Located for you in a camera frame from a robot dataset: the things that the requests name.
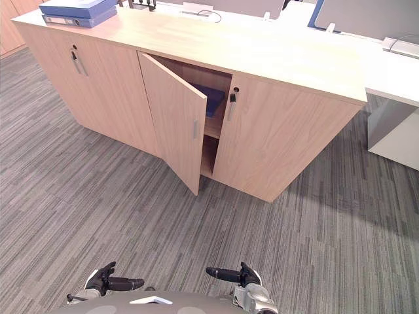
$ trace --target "cabinet top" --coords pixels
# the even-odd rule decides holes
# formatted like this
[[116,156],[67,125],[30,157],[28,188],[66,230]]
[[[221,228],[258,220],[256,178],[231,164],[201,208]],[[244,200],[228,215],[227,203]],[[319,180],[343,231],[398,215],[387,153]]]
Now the cabinet top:
[[269,22],[215,24],[128,8],[118,8],[116,16],[91,29],[46,25],[40,10],[13,21],[95,37],[226,73],[285,82],[358,105],[367,101],[362,47],[347,36]]

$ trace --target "blue box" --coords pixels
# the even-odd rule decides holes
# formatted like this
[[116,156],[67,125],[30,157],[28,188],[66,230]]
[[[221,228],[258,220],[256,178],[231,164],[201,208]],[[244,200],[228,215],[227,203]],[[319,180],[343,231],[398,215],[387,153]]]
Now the blue box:
[[88,27],[92,28],[102,22],[106,21],[108,18],[117,15],[117,8],[112,7],[108,11],[105,11],[102,14],[94,18],[75,18],[72,16],[63,16],[63,15],[47,15],[42,14],[42,17],[46,23],[53,24],[65,24],[79,27]]
[[206,116],[212,118],[215,114],[215,111],[220,106],[221,102],[225,98],[225,93],[221,90],[215,90],[214,88],[210,88],[207,86],[202,86],[195,83],[189,83],[190,85],[194,86],[197,90],[207,96],[207,110]]
[[39,5],[43,14],[95,18],[117,4],[117,0],[50,0]]

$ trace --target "floor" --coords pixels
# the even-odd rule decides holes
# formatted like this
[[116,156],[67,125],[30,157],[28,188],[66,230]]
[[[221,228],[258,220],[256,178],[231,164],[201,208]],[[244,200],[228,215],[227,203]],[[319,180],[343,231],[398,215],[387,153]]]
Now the floor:
[[366,151],[361,111],[274,203],[78,125],[30,52],[1,61],[0,309],[65,304],[94,268],[223,294],[262,276],[280,313],[419,313],[419,172]]

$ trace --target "door handle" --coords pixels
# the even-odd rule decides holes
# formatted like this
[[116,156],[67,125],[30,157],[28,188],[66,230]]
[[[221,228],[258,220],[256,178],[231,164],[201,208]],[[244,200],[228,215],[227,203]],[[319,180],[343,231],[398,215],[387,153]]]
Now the door handle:
[[194,120],[193,139],[198,137],[198,121]]
[[85,76],[88,77],[88,74],[86,72],[86,69],[84,68],[83,62],[81,61],[81,59],[79,58],[79,56],[76,53],[75,49],[71,49],[70,50],[70,54],[71,54],[71,60],[74,63],[74,66],[76,67],[76,70],[79,74],[83,74]]
[[233,117],[234,108],[236,107],[236,94],[235,93],[238,92],[238,88],[235,87],[233,90],[234,90],[234,93],[230,94],[230,111],[228,112],[227,121],[231,121]]

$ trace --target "cable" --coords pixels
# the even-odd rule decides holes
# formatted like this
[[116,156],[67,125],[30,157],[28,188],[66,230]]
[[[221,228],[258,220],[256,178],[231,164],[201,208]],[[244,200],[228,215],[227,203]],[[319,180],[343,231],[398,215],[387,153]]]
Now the cable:
[[214,13],[214,14],[218,15],[220,17],[220,19],[218,21],[216,21],[216,23],[221,22],[221,20],[223,19],[223,17],[219,13],[216,13],[216,12],[211,11],[211,10],[201,10],[198,13],[196,13],[196,15],[199,15],[201,12],[210,12],[210,13]]
[[392,48],[393,48],[393,46],[394,46],[394,44],[395,44],[396,42],[400,41],[400,40],[401,40],[401,39],[403,39],[403,38],[407,38],[407,37],[419,37],[419,34],[418,34],[418,35],[405,35],[405,36],[402,36],[402,37],[397,38],[397,39],[394,41],[394,43],[392,43],[392,45],[390,46],[390,49],[388,50],[388,52],[391,52],[391,51],[392,51]]

